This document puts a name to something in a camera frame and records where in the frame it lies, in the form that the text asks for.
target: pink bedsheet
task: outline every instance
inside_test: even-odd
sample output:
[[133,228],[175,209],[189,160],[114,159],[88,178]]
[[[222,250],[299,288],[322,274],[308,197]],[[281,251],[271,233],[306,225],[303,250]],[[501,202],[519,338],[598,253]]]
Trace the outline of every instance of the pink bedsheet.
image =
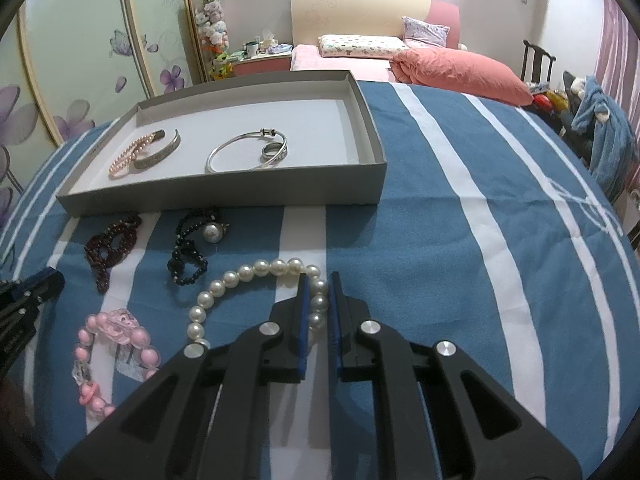
[[322,57],[315,45],[300,44],[293,49],[292,70],[351,70],[362,81],[395,82],[387,59],[354,59],[353,57]]

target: pink headboard panel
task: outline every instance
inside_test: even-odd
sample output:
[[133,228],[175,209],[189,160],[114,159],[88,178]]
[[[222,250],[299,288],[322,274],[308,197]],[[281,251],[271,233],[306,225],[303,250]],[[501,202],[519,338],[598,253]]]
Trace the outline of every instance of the pink headboard panel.
[[460,43],[460,10],[455,5],[431,0],[431,9],[425,21],[433,23],[433,25],[450,27],[447,48],[458,48]]

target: gray box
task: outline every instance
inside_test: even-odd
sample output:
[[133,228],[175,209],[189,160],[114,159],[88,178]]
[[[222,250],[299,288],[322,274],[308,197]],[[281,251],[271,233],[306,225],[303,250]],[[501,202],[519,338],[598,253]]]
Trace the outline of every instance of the gray box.
[[[240,140],[214,158],[213,167],[227,171],[204,172],[207,156],[221,140],[260,127],[276,128],[289,139],[289,155],[277,167],[233,170],[254,155],[249,167],[259,163],[260,146]],[[182,143],[174,153],[148,170],[107,177],[111,161],[133,139],[159,128],[167,142],[174,128],[180,130]],[[157,149],[155,143],[148,148]],[[138,104],[84,154],[58,199],[73,216],[211,205],[375,204],[385,174],[380,137],[351,72],[274,72],[206,83]]]

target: blue striped bedsheet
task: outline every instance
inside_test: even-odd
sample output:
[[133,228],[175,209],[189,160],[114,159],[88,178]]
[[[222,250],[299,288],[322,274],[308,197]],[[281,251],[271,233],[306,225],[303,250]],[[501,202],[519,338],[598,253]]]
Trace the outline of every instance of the blue striped bedsheet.
[[[166,360],[185,343],[188,309],[210,280],[277,256],[340,271],[345,293],[409,340],[455,341],[577,456],[585,477],[608,454],[640,406],[639,274],[594,180],[522,110],[422,86],[360,85],[388,160],[380,204],[227,208],[225,239],[198,244],[209,270],[194,286],[175,286],[166,270],[184,213],[167,211],[142,215],[134,251],[113,269],[107,296],[96,292],[84,243],[122,215],[70,218],[55,194],[108,125],[45,163],[0,235],[0,275],[50,265],[66,278],[11,371],[49,470],[94,427],[71,378],[88,314],[126,306]],[[243,284],[210,311],[206,337],[232,341],[293,293],[281,279]],[[300,386],[272,388],[272,478],[326,478],[325,352],[312,348]],[[115,404],[139,384],[113,349],[94,348],[92,361]],[[357,434],[333,452],[364,457],[350,478],[373,479],[370,391],[353,384],[338,401]]]

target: silver pearl charm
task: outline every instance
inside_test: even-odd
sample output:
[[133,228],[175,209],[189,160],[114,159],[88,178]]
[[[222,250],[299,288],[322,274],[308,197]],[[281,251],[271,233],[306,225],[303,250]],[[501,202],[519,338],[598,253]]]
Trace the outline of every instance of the silver pearl charm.
[[204,327],[200,323],[191,323],[187,327],[187,337],[194,341],[202,339],[204,337]]
[[189,319],[194,323],[203,323],[207,319],[207,313],[201,306],[192,306],[189,311]]
[[320,332],[326,326],[326,319],[321,312],[312,312],[309,315],[309,328],[314,332]]
[[214,298],[222,298],[225,295],[226,286],[222,280],[213,280],[209,283],[209,292]]
[[313,278],[319,278],[322,274],[322,272],[320,271],[320,267],[318,267],[317,265],[306,266],[305,272],[310,280],[312,280]]
[[324,296],[314,296],[309,301],[311,312],[326,312],[329,308],[329,300]]
[[241,265],[238,269],[238,278],[241,282],[250,282],[254,278],[254,266]]
[[240,282],[240,277],[234,270],[228,270],[222,276],[222,282],[225,284],[226,288],[235,288]]
[[271,272],[271,264],[267,260],[256,260],[254,262],[254,273],[260,278]]
[[305,264],[302,263],[300,258],[292,258],[287,262],[287,267],[289,267],[289,274],[295,274],[296,276],[300,274],[303,270],[305,270]]
[[225,235],[225,230],[217,222],[211,222],[204,226],[202,230],[202,237],[210,244],[217,244]]
[[309,282],[309,293],[311,296],[317,296],[321,294],[326,296],[329,292],[329,283],[322,278],[314,278]]
[[207,341],[206,339],[203,339],[203,338],[199,337],[196,340],[194,340],[193,342],[194,343],[200,343],[207,350],[211,350],[211,343],[209,341]]
[[282,258],[276,258],[271,262],[271,273],[274,276],[283,276],[289,270],[289,266]]
[[198,304],[202,308],[211,308],[213,306],[213,295],[206,290],[198,294]]

